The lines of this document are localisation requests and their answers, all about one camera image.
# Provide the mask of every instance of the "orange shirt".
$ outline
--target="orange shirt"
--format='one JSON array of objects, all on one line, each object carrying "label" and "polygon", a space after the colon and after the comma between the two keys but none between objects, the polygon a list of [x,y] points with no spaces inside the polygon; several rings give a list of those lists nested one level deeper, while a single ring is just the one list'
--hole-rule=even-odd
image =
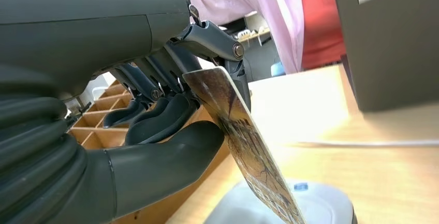
[{"label": "orange shirt", "polygon": [[340,60],[346,47],[335,0],[302,0],[305,20],[302,67],[313,69]]}]

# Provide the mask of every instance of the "person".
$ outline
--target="person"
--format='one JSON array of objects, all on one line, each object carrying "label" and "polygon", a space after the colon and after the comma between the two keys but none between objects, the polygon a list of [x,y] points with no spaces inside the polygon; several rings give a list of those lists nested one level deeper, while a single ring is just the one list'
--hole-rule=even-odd
[{"label": "person", "polygon": [[287,74],[340,61],[346,53],[335,0],[191,0],[202,20],[222,25],[257,11]]}]

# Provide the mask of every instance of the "white device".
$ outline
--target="white device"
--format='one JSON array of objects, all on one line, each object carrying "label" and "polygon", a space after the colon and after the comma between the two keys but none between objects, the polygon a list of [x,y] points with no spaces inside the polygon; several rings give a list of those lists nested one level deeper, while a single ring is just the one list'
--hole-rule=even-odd
[{"label": "white device", "polygon": [[[357,224],[347,195],[325,184],[286,180],[306,224]],[[204,224],[285,224],[242,181],[227,192]]]}]

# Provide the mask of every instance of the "wooden desk surface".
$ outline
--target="wooden desk surface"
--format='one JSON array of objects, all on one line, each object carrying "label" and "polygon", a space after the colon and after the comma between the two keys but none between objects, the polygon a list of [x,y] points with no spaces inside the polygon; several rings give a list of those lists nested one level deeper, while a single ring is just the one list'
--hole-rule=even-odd
[{"label": "wooden desk surface", "polygon": [[[439,139],[439,104],[362,114],[339,66],[250,87],[253,118],[285,177],[341,189],[352,200],[361,224],[439,223],[439,146],[294,146],[303,140]],[[167,223],[203,223],[242,179],[233,158],[227,157]]]}]

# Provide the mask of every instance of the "pivot bolt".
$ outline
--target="pivot bolt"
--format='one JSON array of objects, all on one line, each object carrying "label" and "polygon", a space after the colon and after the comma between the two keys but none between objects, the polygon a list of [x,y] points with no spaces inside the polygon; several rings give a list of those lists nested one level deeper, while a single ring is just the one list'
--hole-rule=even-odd
[{"label": "pivot bolt", "polygon": [[158,100],[160,96],[162,96],[162,93],[158,89],[153,89],[151,92],[151,96],[152,98],[154,98],[154,100]]},{"label": "pivot bolt", "polygon": [[240,43],[233,45],[233,54],[236,58],[242,58],[244,56],[244,47]]}]

